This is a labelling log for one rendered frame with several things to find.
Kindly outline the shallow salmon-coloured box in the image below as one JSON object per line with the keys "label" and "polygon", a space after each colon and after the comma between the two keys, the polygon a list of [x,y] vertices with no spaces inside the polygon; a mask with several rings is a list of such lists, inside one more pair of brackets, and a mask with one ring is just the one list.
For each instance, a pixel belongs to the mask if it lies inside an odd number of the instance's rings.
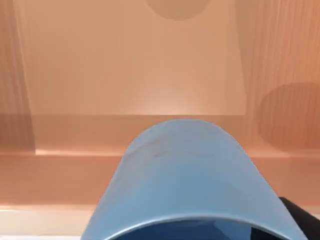
{"label": "shallow salmon-coloured box", "polygon": [[0,206],[95,205],[166,120],[320,207],[320,0],[0,0]]}

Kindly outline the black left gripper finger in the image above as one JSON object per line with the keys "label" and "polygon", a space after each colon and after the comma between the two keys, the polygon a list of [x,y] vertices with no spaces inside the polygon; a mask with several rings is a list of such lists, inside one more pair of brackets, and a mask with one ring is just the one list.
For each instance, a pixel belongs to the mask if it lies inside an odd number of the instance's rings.
{"label": "black left gripper finger", "polygon": [[[279,197],[308,240],[320,240],[320,219],[285,197]],[[250,240],[282,240],[270,233],[252,228]]]}

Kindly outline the light blue cup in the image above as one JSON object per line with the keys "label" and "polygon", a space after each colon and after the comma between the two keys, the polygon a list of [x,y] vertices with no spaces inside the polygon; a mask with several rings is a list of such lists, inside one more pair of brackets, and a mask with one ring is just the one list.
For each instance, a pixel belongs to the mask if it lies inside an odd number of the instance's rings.
{"label": "light blue cup", "polygon": [[242,146],[220,127],[154,125],[125,151],[81,240],[308,240]]}

